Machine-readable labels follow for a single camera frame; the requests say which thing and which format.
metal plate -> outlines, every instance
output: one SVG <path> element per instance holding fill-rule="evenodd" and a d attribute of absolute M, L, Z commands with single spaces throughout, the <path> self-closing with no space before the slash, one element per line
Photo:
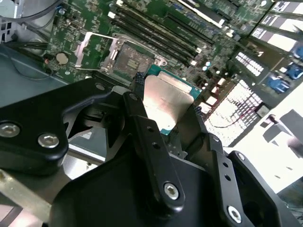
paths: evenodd
<path fill-rule="evenodd" d="M 147 116 L 157 123 L 159 130 L 172 130 L 193 102 L 190 94 L 157 76 L 145 79 L 143 103 Z"/>

cable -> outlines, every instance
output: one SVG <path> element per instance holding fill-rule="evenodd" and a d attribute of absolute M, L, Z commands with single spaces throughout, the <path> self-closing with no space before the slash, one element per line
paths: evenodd
<path fill-rule="evenodd" d="M 3 44 L 9 48 L 29 48 L 36 50 L 46 50 L 48 46 L 46 43 L 38 42 L 8 42 Z"/>
<path fill-rule="evenodd" d="M 36 33 L 38 36 L 43 38 L 45 41 L 48 41 L 49 38 L 47 35 L 43 34 L 42 32 L 38 31 L 35 27 L 31 26 L 30 24 L 26 23 L 27 29 L 31 32 Z"/>
<path fill-rule="evenodd" d="M 53 70 L 52 70 L 52 73 L 51 73 L 50 75 L 48 75 L 48 76 L 46 76 L 46 77 L 41 77 L 41 78 L 33 78 L 33 77 L 29 77 L 29 76 L 24 75 L 24 74 L 23 74 L 22 72 L 20 72 L 20 70 L 16 67 L 16 65 L 15 65 L 15 63 L 14 63 L 14 61 L 13 61 L 13 59 L 12 59 L 10 53 L 9 53 L 9 51 L 7 50 L 7 47 L 6 47 L 4 44 L 0 44 L 0 45 L 2 45 L 2 46 L 4 47 L 5 53 L 7 54 L 7 56 L 8 56 L 8 58 L 9 58 L 10 62 L 12 63 L 13 67 L 15 68 L 15 70 L 17 71 L 17 73 L 18 73 L 20 76 L 22 76 L 22 77 L 24 77 L 24 78 L 26 78 L 26 79 L 30 79 L 30 80 L 44 80 L 44 79 L 50 78 L 50 77 L 53 75 Z"/>
<path fill-rule="evenodd" d="M 56 12 L 54 12 L 54 14 L 53 14 L 52 17 L 50 18 L 50 20 L 49 20 L 45 25 L 43 25 L 42 27 L 37 27 L 37 28 L 35 28 L 35 29 L 36 29 L 36 30 L 41 30 L 41 29 L 46 28 L 47 26 L 50 25 L 50 23 L 52 23 L 52 21 L 54 20 L 55 16 L 56 16 Z"/>
<path fill-rule="evenodd" d="M 38 19 L 40 17 L 45 16 L 49 12 L 51 12 L 52 10 L 54 10 L 57 6 L 59 6 L 63 2 L 64 2 L 64 0 L 57 0 L 55 3 L 53 3 L 52 5 L 50 5 L 49 7 L 47 7 L 46 9 L 44 9 L 44 10 L 38 12 L 38 13 L 35 13 L 33 15 L 27 16 L 27 17 L 10 18 L 10 17 L 0 16 L 0 18 L 4 19 L 6 21 L 17 22 L 17 23 L 22 23 L 22 22 L 27 22 L 27 21 L 31 21 L 31 20 L 36 20 L 36 19 Z"/>
<path fill-rule="evenodd" d="M 214 126 L 210 120 L 208 119 L 208 122 L 210 123 L 211 126 L 213 126 L 214 128 L 218 128 L 218 129 L 225 129 L 228 128 L 232 125 L 234 125 L 235 123 L 237 123 L 239 120 L 241 120 L 246 114 L 249 114 L 251 111 L 254 111 L 257 108 L 257 106 L 253 106 L 251 108 L 249 108 L 246 112 L 244 112 L 237 120 L 235 120 L 233 123 L 226 125 L 226 126 Z"/>

blue connector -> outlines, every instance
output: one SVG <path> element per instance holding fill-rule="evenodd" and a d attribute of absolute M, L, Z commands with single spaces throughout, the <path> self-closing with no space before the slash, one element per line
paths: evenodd
<path fill-rule="evenodd" d="M 285 93 L 290 88 L 290 84 L 288 81 L 285 81 L 275 76 L 270 76 L 268 78 L 267 86 L 274 89 L 278 94 Z"/>
<path fill-rule="evenodd" d="M 293 80 L 299 79 L 303 75 L 303 68 L 293 63 L 287 67 L 286 75 Z"/>

black cable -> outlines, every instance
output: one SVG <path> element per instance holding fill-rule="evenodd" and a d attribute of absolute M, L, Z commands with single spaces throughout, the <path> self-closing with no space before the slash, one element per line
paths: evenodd
<path fill-rule="evenodd" d="M 27 26 L 27 29 L 31 32 L 34 32 L 36 33 L 38 36 L 40 36 L 41 38 L 43 38 L 45 41 L 48 41 L 49 38 L 47 35 L 43 34 L 42 32 L 38 31 L 35 27 L 29 25 L 29 24 L 26 24 Z"/>
<path fill-rule="evenodd" d="M 15 65 L 15 63 L 14 63 L 14 61 L 13 61 L 13 59 L 12 59 L 10 53 L 9 53 L 9 51 L 7 50 L 7 47 L 6 47 L 5 45 L 3 45 L 3 44 L 0 44 L 0 45 L 2 45 L 2 46 L 4 47 L 3 49 L 4 49 L 5 53 L 7 54 L 8 59 L 10 60 L 10 62 L 11 62 L 12 65 L 13 65 L 13 67 L 15 68 L 15 70 L 17 71 L 17 73 L 18 73 L 20 76 L 22 76 L 22 77 L 24 77 L 24 78 L 26 78 L 26 79 L 30 79 L 30 80 L 44 80 L 44 79 L 50 78 L 50 77 L 53 75 L 53 70 L 52 70 L 52 73 L 51 73 L 50 75 L 48 75 L 48 76 L 46 76 L 46 77 L 41 77 L 41 78 L 33 78 L 33 77 L 29 77 L 29 76 L 24 75 L 24 74 L 16 67 L 16 65 Z"/>
<path fill-rule="evenodd" d="M 44 29 L 44 28 L 46 28 L 47 26 L 49 26 L 50 23 L 52 23 L 52 21 L 54 20 L 54 18 L 55 18 L 55 16 L 56 16 L 56 12 L 57 12 L 57 11 L 54 12 L 54 14 L 52 15 L 52 17 L 49 19 L 49 21 L 48 21 L 45 25 L 43 25 L 43 26 L 41 26 L 41 27 L 37 27 L 37 28 L 35 28 L 35 29 L 36 29 L 36 30 L 41 30 L 41 29 Z"/>
<path fill-rule="evenodd" d="M 46 50 L 48 46 L 46 43 L 38 42 L 8 42 L 3 44 L 9 48 L 29 48 L 36 50 Z"/>
<path fill-rule="evenodd" d="M 64 2 L 64 0 L 57 0 L 55 3 L 53 3 L 52 5 L 50 5 L 49 7 L 47 7 L 46 9 L 44 9 L 44 10 L 38 12 L 38 13 L 35 13 L 33 15 L 27 16 L 27 17 L 10 18 L 10 17 L 0 16 L 0 18 L 4 19 L 6 21 L 17 22 L 17 23 L 22 23 L 22 22 L 27 22 L 27 21 L 31 21 L 31 20 L 36 20 L 36 19 L 38 19 L 40 17 L 45 16 L 49 12 L 51 12 L 52 10 L 54 10 L 57 6 L 59 6 L 63 2 Z"/>

gray metal panel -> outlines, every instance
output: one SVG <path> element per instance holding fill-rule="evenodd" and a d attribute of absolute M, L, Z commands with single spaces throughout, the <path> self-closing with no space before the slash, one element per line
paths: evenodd
<path fill-rule="evenodd" d="M 10 60 L 0 49 L 0 107 L 54 90 L 65 85 L 63 81 L 49 78 L 40 81 L 29 80 L 16 72 Z M 16 67 L 29 77 L 41 78 L 47 76 L 39 66 L 29 58 L 11 51 Z"/>

